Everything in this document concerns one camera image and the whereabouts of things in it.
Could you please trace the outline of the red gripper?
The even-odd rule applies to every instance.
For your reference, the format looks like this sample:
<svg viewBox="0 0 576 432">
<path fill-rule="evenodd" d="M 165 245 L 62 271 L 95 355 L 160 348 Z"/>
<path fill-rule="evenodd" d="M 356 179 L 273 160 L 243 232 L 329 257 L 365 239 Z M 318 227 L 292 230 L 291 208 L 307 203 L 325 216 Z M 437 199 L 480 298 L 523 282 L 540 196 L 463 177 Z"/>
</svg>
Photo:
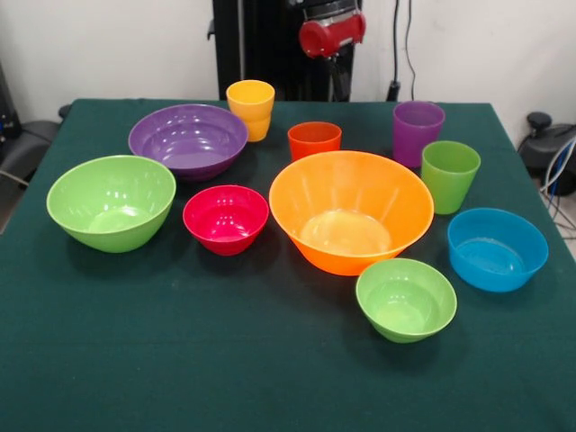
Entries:
<svg viewBox="0 0 576 432">
<path fill-rule="evenodd" d="M 302 51 L 310 58 L 329 58 L 332 101 L 339 101 L 339 72 L 334 56 L 342 47 L 363 41 L 366 30 L 362 12 L 349 12 L 334 15 L 322 20 L 305 21 L 299 30 L 299 43 Z"/>
</svg>

